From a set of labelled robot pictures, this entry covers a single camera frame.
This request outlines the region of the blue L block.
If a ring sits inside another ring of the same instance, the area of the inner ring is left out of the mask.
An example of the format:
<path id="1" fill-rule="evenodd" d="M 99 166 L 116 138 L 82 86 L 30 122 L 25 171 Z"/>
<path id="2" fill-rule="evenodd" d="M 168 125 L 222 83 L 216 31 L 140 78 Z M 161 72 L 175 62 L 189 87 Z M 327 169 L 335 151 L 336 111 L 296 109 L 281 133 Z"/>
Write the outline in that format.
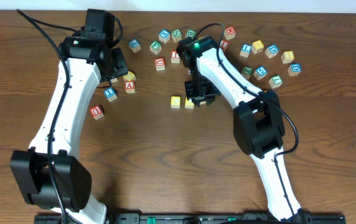
<path id="1" fill-rule="evenodd" d="M 243 44 L 240 51 L 240 56 L 248 58 L 251 53 L 251 46 L 248 44 Z"/>

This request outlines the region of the yellow C block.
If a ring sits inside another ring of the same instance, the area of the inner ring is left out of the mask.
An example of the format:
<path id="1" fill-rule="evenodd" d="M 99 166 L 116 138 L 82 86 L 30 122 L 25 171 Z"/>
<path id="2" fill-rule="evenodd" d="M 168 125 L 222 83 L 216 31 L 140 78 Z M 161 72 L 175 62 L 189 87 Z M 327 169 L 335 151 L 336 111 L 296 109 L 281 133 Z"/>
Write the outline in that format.
<path id="1" fill-rule="evenodd" d="M 180 108 L 180 101 L 181 101 L 181 97 L 172 96 L 171 97 L 171 108 L 179 109 Z"/>

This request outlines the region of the yellow O block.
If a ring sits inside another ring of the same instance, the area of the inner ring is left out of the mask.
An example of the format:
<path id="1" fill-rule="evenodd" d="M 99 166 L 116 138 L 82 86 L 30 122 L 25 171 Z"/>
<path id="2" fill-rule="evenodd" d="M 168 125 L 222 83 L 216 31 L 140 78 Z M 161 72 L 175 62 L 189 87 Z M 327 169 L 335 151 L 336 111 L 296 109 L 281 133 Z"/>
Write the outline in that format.
<path id="1" fill-rule="evenodd" d="M 194 106 L 195 105 L 191 99 L 188 98 L 185 99 L 185 109 L 194 109 Z"/>

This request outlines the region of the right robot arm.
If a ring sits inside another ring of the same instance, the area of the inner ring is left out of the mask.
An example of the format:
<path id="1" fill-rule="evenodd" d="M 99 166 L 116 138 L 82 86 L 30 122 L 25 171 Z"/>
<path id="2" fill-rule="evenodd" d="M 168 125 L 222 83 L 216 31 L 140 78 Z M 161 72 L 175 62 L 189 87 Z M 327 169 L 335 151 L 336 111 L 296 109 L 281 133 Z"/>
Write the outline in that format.
<path id="1" fill-rule="evenodd" d="M 281 109 L 277 94 L 263 92 L 244 78 L 210 36 L 182 39 L 176 52 L 192 75 L 185 83 L 188 100 L 198 106 L 221 95 L 232 107 L 235 141 L 255 163 L 270 214 L 281 222 L 306 222 L 284 165 L 283 121 L 289 116 Z"/>

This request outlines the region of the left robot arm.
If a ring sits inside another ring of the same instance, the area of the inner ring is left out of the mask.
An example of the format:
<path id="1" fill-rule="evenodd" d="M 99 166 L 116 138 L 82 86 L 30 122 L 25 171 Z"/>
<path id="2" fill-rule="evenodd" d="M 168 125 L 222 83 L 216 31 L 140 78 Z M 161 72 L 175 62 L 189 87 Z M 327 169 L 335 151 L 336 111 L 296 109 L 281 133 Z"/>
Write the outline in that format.
<path id="1" fill-rule="evenodd" d="M 10 168 L 25 203 L 51 210 L 63 222 L 104 223 L 107 207 L 91 193 L 92 177 L 79 162 L 88 105 L 101 82 L 128 68 L 117 40 L 105 31 L 80 30 L 59 45 L 59 74 L 45 118 L 26 151 L 14 151 Z"/>

